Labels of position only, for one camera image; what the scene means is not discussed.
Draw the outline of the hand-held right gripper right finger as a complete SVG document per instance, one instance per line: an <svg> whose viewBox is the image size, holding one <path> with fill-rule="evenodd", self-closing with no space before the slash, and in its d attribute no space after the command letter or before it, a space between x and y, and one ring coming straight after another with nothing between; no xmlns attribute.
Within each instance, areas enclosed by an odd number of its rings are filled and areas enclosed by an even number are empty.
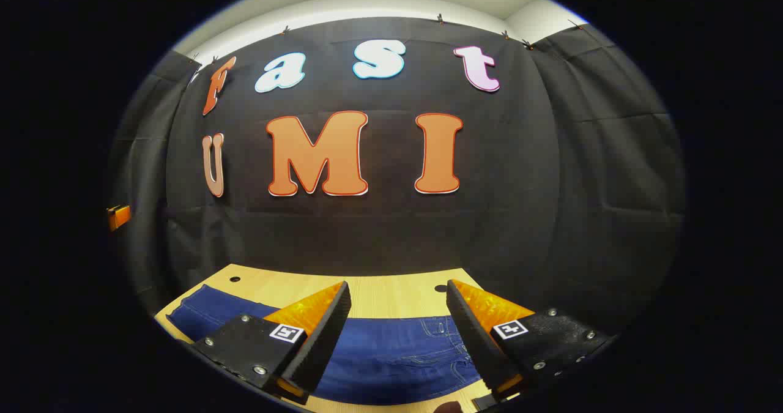
<svg viewBox="0 0 783 413"><path fill-rule="evenodd" d="M534 312L461 280L448 280L447 308L493 405L548 390L615 343L565 311Z"/></svg>

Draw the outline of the blue jeans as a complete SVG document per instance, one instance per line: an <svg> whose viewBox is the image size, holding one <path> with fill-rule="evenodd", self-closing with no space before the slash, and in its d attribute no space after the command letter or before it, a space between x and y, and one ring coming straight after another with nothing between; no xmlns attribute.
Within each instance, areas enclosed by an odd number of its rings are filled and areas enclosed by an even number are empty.
<svg viewBox="0 0 783 413"><path fill-rule="evenodd" d="M274 311L204 285L185 297L168 321L195 341L240 315L262 318ZM349 318L315 396L345 404L413 404L479 379L451 316Z"/></svg>

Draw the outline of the black backdrop cloth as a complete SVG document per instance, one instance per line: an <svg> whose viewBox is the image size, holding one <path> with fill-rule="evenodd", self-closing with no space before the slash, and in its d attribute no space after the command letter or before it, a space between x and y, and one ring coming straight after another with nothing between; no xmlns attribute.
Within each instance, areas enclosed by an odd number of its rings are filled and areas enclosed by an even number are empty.
<svg viewBox="0 0 783 413"><path fill-rule="evenodd" d="M272 196L267 123L315 140L358 110L369 190ZM306 26L171 51L120 119L109 206L150 312L229 263L313 275L462 269L609 334L654 298L687 209L680 140L637 65L593 26L529 47L432 20Z"/></svg>

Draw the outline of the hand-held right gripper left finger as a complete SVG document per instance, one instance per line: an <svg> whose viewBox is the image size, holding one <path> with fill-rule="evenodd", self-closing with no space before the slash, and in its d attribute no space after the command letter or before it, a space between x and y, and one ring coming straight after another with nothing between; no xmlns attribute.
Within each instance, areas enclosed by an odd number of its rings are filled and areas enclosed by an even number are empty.
<svg viewBox="0 0 783 413"><path fill-rule="evenodd" d="M193 352L255 390L306 404L330 362L351 309L342 280L265 316L241 313Z"/></svg>

